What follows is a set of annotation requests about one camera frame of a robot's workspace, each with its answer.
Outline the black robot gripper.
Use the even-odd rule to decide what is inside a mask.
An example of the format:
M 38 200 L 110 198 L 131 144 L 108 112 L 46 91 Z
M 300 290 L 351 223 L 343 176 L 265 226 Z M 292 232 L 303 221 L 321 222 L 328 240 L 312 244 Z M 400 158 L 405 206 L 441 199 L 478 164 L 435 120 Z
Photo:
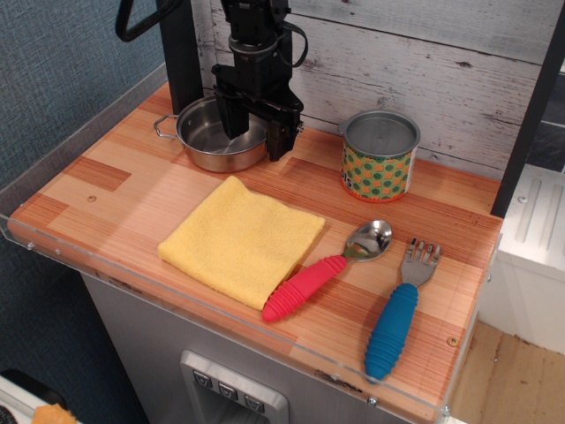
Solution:
M 215 99 L 223 130 L 234 140 L 249 130 L 249 115 L 265 121 L 267 126 L 266 147 L 270 162 L 278 162 L 290 152 L 301 125 L 300 112 L 303 103 L 290 89 L 294 68 L 305 60 L 295 63 L 292 48 L 277 47 L 270 51 L 234 51 L 234 64 L 216 64 Z

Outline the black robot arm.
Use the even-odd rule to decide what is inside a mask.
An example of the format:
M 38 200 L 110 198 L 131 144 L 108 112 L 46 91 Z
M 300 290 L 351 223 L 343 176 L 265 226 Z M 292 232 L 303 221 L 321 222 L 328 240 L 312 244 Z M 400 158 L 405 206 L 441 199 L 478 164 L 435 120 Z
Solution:
M 234 59 L 212 68 L 224 132 L 233 140 L 249 130 L 250 115 L 262 119 L 269 160 L 277 162 L 293 149 L 302 125 L 304 104 L 290 80 L 306 59 L 307 36 L 285 20 L 287 1 L 223 1 L 222 9 Z

